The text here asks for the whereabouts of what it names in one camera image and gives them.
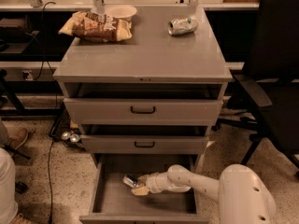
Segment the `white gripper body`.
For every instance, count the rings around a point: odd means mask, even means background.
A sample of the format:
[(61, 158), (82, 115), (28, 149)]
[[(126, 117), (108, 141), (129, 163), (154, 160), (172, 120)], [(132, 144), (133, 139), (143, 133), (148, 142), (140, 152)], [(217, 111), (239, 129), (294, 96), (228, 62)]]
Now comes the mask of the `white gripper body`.
[(146, 187), (151, 193), (161, 193), (164, 190), (164, 175), (153, 173), (147, 177)]

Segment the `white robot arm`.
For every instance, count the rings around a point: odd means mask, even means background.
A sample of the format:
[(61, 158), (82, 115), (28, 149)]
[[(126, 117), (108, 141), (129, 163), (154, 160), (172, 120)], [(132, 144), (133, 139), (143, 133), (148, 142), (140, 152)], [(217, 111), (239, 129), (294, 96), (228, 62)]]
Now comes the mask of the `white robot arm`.
[(175, 164), (163, 173), (138, 178), (127, 175), (123, 182), (132, 188), (136, 196), (165, 190), (199, 191), (219, 205), (220, 224), (271, 224), (277, 212), (275, 200), (262, 179), (241, 164), (226, 167), (219, 180)]

